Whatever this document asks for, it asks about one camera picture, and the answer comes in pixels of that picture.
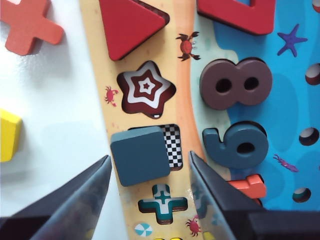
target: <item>red triangle puzzle piece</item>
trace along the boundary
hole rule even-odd
[[[117,61],[169,22],[169,15],[139,0],[99,0],[109,57]]]
[[[251,0],[248,6],[237,0],[197,0],[200,15],[254,35],[274,30],[276,0]]]

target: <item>brown number 8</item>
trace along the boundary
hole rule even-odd
[[[264,101],[272,88],[272,73],[259,58],[249,57],[238,64],[217,59],[203,69],[200,93],[212,109],[225,110],[236,102],[257,105]]]

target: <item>red and white star pattern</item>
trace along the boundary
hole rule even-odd
[[[175,85],[161,76],[153,61],[146,61],[137,71],[120,73],[117,83],[123,92],[122,109],[153,119],[161,117],[165,102],[176,93]]]

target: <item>blue square puzzle piece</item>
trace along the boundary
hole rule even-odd
[[[164,133],[158,126],[115,133],[110,146],[120,183],[124,187],[170,173]]]

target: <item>purple starfish illustration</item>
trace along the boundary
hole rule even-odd
[[[296,57],[297,50],[295,48],[295,44],[308,41],[308,38],[296,37],[298,28],[299,28],[299,24],[295,25],[295,27],[289,34],[278,32],[279,37],[285,41],[284,47],[281,48],[280,51],[278,51],[278,54],[277,54],[278,56],[283,54],[286,50],[290,49],[291,52],[293,53],[293,56]]]

